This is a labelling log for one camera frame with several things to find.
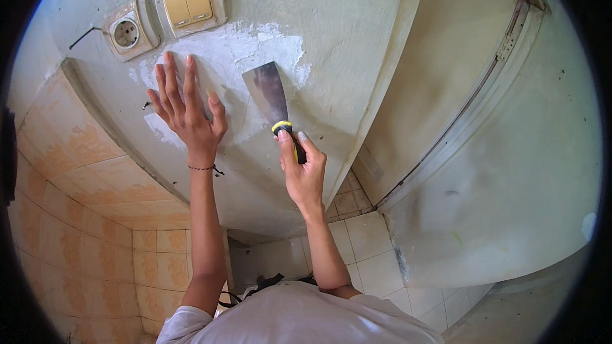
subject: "double light switch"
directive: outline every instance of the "double light switch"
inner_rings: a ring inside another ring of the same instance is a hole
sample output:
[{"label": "double light switch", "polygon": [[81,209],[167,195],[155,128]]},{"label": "double light switch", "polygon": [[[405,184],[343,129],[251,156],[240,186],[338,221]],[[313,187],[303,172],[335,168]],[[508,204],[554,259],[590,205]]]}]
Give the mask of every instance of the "double light switch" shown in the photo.
[{"label": "double light switch", "polygon": [[184,27],[212,17],[210,0],[164,0],[164,6],[173,28]]}]

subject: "fingernail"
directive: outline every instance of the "fingernail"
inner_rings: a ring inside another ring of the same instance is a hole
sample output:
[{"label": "fingernail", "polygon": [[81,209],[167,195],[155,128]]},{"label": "fingernail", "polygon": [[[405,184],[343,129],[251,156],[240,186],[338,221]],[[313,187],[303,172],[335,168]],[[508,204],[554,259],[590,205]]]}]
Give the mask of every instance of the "fingernail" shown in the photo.
[{"label": "fingernail", "polygon": [[291,136],[286,130],[280,129],[279,130],[279,142],[284,142],[287,140],[291,140]]},{"label": "fingernail", "polygon": [[213,105],[219,102],[219,95],[216,92],[210,92],[208,98]]}]

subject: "tiled wall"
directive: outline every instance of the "tiled wall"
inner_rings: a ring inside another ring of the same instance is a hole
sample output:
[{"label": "tiled wall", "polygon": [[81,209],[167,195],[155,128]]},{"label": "tiled wall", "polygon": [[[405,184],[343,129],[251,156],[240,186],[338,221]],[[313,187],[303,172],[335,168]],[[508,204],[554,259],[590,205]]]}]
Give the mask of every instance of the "tiled wall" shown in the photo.
[{"label": "tiled wall", "polygon": [[21,153],[17,173],[11,232],[42,308],[74,343],[136,343],[132,231],[68,197]]},{"label": "tiled wall", "polygon": [[134,231],[134,280],[145,333],[159,334],[192,275],[191,231]]},{"label": "tiled wall", "polygon": [[[405,288],[387,227],[377,211],[332,222],[329,229],[357,290],[391,300],[439,333],[455,324],[493,286]],[[254,286],[259,275],[269,278],[281,273],[292,280],[312,272],[308,237],[233,247],[229,254],[236,293]]]},{"label": "tiled wall", "polygon": [[42,85],[19,126],[24,157],[59,190],[135,230],[189,228],[189,209],[126,155],[98,124],[70,60]]},{"label": "tiled wall", "polygon": [[338,189],[332,203],[327,208],[327,221],[336,222],[346,218],[366,214],[374,210],[370,200],[361,188],[361,184],[353,173],[349,170],[342,185]]}]

